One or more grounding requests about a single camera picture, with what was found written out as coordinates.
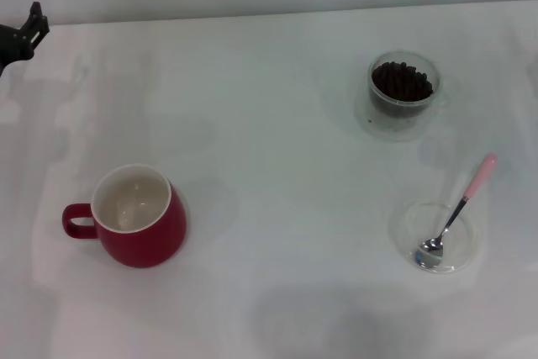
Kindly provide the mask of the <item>clear glass cup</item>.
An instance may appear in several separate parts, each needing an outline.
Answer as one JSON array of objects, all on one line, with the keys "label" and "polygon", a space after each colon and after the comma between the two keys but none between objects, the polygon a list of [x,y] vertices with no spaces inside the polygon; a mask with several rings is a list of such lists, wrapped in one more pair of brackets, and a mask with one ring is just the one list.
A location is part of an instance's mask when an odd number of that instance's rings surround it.
[{"label": "clear glass cup", "polygon": [[[424,73],[432,84],[433,94],[417,102],[392,99],[377,89],[372,73],[385,62],[404,62]],[[410,50],[393,50],[376,56],[362,76],[354,102],[354,117],[371,135],[392,142],[420,137],[435,116],[448,107],[460,91],[454,77],[446,76],[439,64]]]}]

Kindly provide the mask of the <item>coffee beans pile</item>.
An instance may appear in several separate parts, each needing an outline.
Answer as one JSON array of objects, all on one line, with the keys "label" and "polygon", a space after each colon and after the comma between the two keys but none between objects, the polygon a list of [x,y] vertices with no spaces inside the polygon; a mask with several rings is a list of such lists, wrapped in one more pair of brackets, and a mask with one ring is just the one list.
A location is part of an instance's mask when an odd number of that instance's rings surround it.
[{"label": "coffee beans pile", "polygon": [[425,73],[414,66],[394,61],[384,62],[371,74],[374,87],[372,102],[382,113],[393,118],[410,118],[420,114],[425,105],[422,102],[434,94],[433,86]]}]

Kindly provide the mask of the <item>red ceramic mug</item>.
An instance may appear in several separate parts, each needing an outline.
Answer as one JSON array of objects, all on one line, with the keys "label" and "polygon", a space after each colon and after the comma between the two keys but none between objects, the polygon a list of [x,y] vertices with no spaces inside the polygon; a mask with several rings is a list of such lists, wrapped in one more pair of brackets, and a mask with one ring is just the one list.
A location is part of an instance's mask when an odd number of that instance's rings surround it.
[{"label": "red ceramic mug", "polygon": [[172,257],[187,232],[187,216],[170,181],[152,166],[130,164],[108,173],[90,203],[67,206],[63,229],[74,239],[98,239],[116,261],[153,267]]}]

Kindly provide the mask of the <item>clear glass saucer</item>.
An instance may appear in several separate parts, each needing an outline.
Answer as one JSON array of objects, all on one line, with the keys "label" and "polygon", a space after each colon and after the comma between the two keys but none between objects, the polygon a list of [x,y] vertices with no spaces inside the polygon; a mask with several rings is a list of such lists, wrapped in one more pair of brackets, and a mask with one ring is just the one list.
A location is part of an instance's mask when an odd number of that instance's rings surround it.
[{"label": "clear glass saucer", "polygon": [[398,253],[421,270],[449,274],[477,254],[479,232],[456,208],[437,202],[407,203],[393,212],[388,235]]}]

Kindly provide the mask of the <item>pink handled metal spoon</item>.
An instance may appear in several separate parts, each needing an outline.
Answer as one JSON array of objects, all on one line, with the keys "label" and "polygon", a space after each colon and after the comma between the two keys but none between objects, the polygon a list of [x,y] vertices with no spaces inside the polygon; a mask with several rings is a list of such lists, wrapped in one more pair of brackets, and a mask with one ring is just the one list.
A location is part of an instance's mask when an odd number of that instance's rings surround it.
[{"label": "pink handled metal spoon", "polygon": [[460,201],[446,221],[441,232],[435,238],[425,240],[417,247],[417,250],[414,253],[414,261],[420,268],[430,270],[438,267],[442,263],[444,257],[444,236],[448,233],[454,221],[467,205],[469,199],[472,198],[477,190],[491,177],[497,163],[498,157],[495,153],[488,153],[483,158],[483,161],[475,171],[471,181],[463,192]]}]

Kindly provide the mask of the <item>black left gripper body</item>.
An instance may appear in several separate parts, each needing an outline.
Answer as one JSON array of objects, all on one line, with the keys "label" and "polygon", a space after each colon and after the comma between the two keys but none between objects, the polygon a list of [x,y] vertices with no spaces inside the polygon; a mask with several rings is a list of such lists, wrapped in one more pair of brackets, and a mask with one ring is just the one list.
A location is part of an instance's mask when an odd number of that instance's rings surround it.
[{"label": "black left gripper body", "polygon": [[0,77],[6,66],[28,61],[34,56],[27,29],[15,29],[0,24]]}]

